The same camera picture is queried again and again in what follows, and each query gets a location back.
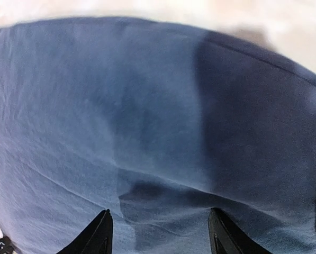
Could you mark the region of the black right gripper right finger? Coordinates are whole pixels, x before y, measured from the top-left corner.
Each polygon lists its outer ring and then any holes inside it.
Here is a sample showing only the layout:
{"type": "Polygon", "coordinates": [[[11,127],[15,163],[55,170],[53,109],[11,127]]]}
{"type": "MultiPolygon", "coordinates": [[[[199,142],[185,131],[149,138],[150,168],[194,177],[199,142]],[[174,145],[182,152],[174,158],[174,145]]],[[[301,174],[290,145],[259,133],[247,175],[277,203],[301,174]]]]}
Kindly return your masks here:
{"type": "Polygon", "coordinates": [[[249,238],[222,210],[212,208],[208,220],[214,254],[271,254],[249,238]]]}

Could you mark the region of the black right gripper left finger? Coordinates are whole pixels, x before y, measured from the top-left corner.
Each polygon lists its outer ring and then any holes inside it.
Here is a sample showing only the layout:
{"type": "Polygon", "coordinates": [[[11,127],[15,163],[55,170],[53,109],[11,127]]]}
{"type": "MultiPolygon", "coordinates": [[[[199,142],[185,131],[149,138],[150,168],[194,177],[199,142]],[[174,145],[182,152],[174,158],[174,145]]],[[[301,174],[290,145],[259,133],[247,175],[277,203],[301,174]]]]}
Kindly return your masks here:
{"type": "Polygon", "coordinates": [[[96,218],[58,254],[111,254],[113,219],[110,210],[101,211],[96,218]]]}

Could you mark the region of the navy blue garment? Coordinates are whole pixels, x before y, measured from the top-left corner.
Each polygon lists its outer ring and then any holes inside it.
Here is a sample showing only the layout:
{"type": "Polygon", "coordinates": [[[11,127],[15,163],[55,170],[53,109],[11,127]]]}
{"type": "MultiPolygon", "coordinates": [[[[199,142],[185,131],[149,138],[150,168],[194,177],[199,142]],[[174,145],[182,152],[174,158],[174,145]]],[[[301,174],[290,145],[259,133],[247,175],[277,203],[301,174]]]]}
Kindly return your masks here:
{"type": "Polygon", "coordinates": [[[316,253],[315,73],[187,25],[0,28],[0,228],[20,253],[102,210],[114,253],[210,253],[212,208],[271,253],[316,253]]]}

